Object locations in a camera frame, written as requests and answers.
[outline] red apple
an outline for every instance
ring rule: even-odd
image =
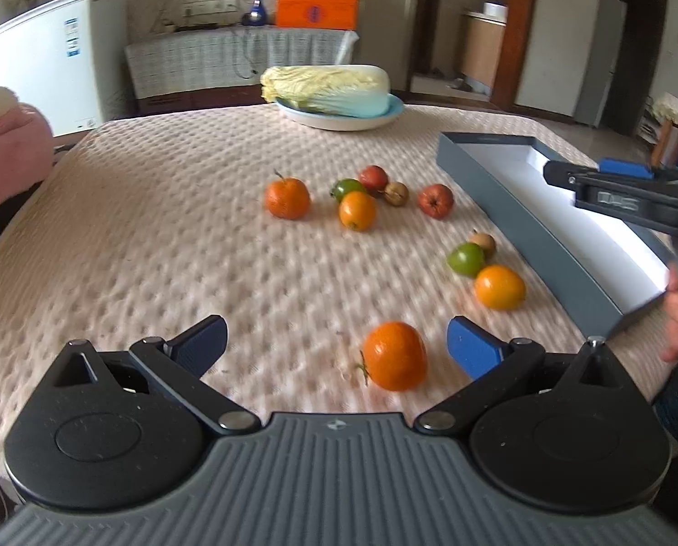
[[[417,203],[424,213],[441,220],[450,213],[455,200],[452,191],[445,185],[430,185],[422,189],[417,197]]]
[[[381,193],[389,184],[389,176],[378,166],[367,166],[359,174],[359,182],[369,193]]]

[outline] tangerine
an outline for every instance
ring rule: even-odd
[[[385,322],[367,336],[363,370],[380,388],[404,392],[427,377],[427,352],[420,334],[405,322]]]
[[[475,281],[476,298],[491,310],[515,310],[526,299],[526,284],[503,265],[485,267]]]
[[[372,227],[377,208],[374,199],[367,193],[352,191],[339,206],[339,219],[350,230],[363,232]]]
[[[265,208],[284,220],[300,220],[311,207],[311,195],[297,178],[278,176],[281,179],[274,180],[265,189]]]

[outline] human hand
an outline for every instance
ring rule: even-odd
[[[667,322],[667,348],[661,353],[663,361],[678,361],[678,270],[670,267],[670,281],[665,294],[665,312],[670,317]]]

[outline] blue vase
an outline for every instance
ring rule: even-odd
[[[253,0],[253,7],[246,15],[245,22],[247,26],[263,26],[267,22],[268,14],[265,11],[263,0]]]

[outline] green lime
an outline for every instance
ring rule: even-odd
[[[356,178],[345,178],[334,185],[331,189],[331,196],[336,199],[337,203],[341,203],[344,200],[344,197],[354,191],[359,191],[361,193],[367,192],[364,185],[356,180]]]
[[[447,264],[456,273],[476,277],[485,268],[485,252],[478,244],[465,242],[448,255]]]

